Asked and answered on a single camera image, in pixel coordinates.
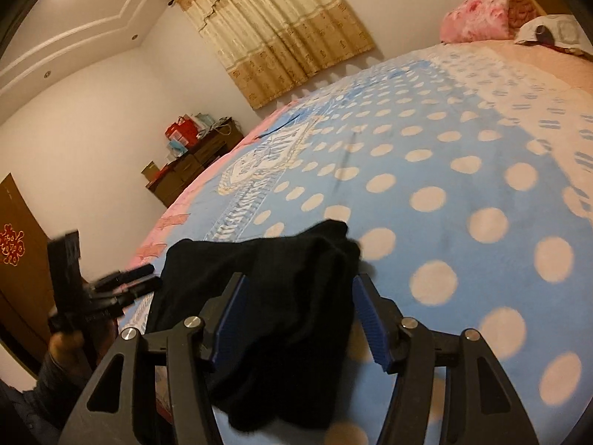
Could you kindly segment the left hand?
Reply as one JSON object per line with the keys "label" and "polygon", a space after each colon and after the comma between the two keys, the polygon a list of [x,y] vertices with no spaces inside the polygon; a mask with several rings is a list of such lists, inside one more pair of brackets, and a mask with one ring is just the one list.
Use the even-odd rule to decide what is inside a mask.
{"label": "left hand", "polygon": [[117,338],[117,322],[96,323],[89,330],[54,333],[49,354],[68,376],[88,380]]}

